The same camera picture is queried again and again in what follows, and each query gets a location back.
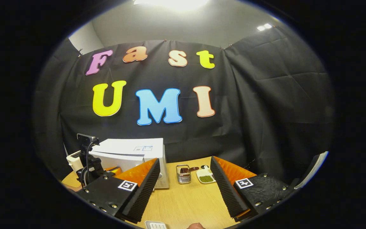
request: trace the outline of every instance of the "yellow letter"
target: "yellow letter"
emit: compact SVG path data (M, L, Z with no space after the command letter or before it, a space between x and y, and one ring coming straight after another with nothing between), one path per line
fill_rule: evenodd
M197 99L199 100L199 112L197 112L197 116L201 118L213 116L215 111L211 108L209 96L211 88L207 86L198 86L193 88L193 91L197 94Z
M132 62L134 60L144 60L148 57L146 54L146 47L144 46L130 48L128 51L126 51L126 53L127 54L124 56L124 58L122 58L125 63Z
M214 58L213 54L209 54L207 50L197 52L196 54L200 56L200 64L204 68L214 68L215 67L215 64L210 63L210 58Z
M186 54L183 51L172 50L169 52L169 64L177 67L184 67L187 65Z
M114 88L114 99L111 106L104 106L104 91L108 87L108 84L97 84L93 87L93 111L98 116L111 116L118 112L121 108L122 101L122 87L125 86L126 81L119 80L111 84Z

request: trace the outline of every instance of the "green food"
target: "green food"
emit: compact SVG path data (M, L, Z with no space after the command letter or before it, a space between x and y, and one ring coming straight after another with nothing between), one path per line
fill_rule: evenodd
M200 181L201 182L211 182L211 181L213 181L213 179L212 179L212 177L210 177L210 176L203 176L203 177L199 177L200 178Z

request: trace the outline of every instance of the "white ceiling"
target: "white ceiling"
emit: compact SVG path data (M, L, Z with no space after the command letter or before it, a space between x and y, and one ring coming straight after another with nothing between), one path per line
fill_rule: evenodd
M198 9L183 12L134 5L128 0L92 21L103 46L167 39L222 48L259 32L257 27L266 23L284 27L273 16L237 0L209 0Z

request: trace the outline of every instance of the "spoon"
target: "spoon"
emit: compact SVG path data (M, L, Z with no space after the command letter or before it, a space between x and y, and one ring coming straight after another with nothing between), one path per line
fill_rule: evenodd
M180 173L188 173L188 172L192 172L192 171L195 171L195 170L198 170L199 167L191 167L190 169L188 168L181 168L180 169Z

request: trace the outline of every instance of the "blue letter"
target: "blue letter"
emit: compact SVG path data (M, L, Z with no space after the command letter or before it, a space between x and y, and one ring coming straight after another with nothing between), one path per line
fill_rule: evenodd
M138 125L145 126L152 123L149 112L156 123L160 122L164 111L166 111L166 116L163 122L178 123L182 121L182 117L179 115L179 105L177 104L177 97L180 94L179 89L169 88L165 90L160 102L157 101L153 92L148 89L138 90L135 94L139 98Z

